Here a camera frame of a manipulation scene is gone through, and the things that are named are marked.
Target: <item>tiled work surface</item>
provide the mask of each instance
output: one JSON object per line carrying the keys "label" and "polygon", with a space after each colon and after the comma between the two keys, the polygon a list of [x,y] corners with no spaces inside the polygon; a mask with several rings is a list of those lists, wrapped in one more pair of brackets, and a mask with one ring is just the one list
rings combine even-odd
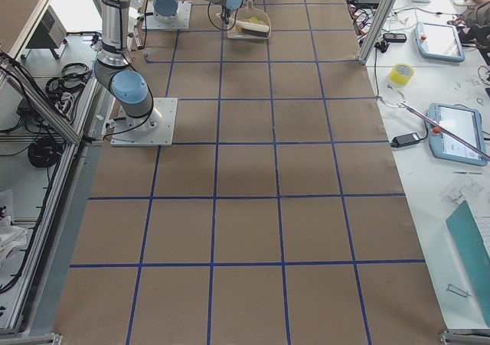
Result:
{"label": "tiled work surface", "polygon": [[104,145],[54,330],[67,345],[437,344],[343,0],[257,0],[268,43],[226,39],[192,1],[189,32],[134,52],[153,93],[179,98],[175,144]]}

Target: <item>white mounting plate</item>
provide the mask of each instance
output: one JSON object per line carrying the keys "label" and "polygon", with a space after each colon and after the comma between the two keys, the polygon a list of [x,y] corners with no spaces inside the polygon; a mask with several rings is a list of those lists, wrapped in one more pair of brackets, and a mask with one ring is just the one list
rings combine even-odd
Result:
{"label": "white mounting plate", "polygon": [[[153,12],[153,7],[150,5],[149,12]],[[175,20],[168,23],[155,20],[155,16],[146,16],[143,30],[147,31],[175,31],[189,30],[189,21],[191,20],[192,4],[187,1],[178,3],[178,15]]]}
{"label": "white mounting plate", "polygon": [[[152,119],[158,119],[155,126],[148,131],[139,131],[135,129],[114,135],[110,144],[112,146],[170,146],[174,137],[175,115],[177,114],[177,98],[154,98],[153,113],[150,116]],[[159,117],[153,117],[153,114],[160,113]],[[118,117],[126,117],[126,112],[121,107]],[[114,133],[124,132],[129,127],[126,122],[116,123]]]}

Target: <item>tape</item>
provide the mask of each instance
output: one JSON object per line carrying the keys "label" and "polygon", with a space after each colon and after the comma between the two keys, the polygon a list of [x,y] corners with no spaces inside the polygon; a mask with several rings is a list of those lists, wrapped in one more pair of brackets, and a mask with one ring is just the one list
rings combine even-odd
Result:
{"label": "tape", "polygon": [[390,72],[390,79],[397,85],[407,85],[415,71],[406,63],[397,63],[393,66]]}

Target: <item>power adapter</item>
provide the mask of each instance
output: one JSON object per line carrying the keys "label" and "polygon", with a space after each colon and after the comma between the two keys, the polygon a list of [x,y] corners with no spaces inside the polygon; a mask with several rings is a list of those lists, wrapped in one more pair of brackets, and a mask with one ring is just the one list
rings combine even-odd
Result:
{"label": "power adapter", "polygon": [[416,132],[407,133],[406,135],[400,135],[393,137],[390,146],[392,148],[404,148],[406,146],[416,145],[420,142],[420,137]]}

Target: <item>tablet device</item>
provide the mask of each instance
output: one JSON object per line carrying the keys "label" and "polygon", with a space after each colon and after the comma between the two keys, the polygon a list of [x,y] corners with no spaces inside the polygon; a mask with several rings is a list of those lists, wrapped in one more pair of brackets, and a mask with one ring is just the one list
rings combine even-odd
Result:
{"label": "tablet device", "polygon": [[415,27],[415,35],[422,57],[449,62],[465,60],[458,32],[454,26],[419,22]]}
{"label": "tablet device", "polygon": [[[427,116],[469,144],[486,152],[483,140],[482,116],[478,110],[433,103],[429,107]],[[434,135],[429,132],[429,146],[436,158],[479,166],[487,165],[487,161],[484,158],[444,133]]]}

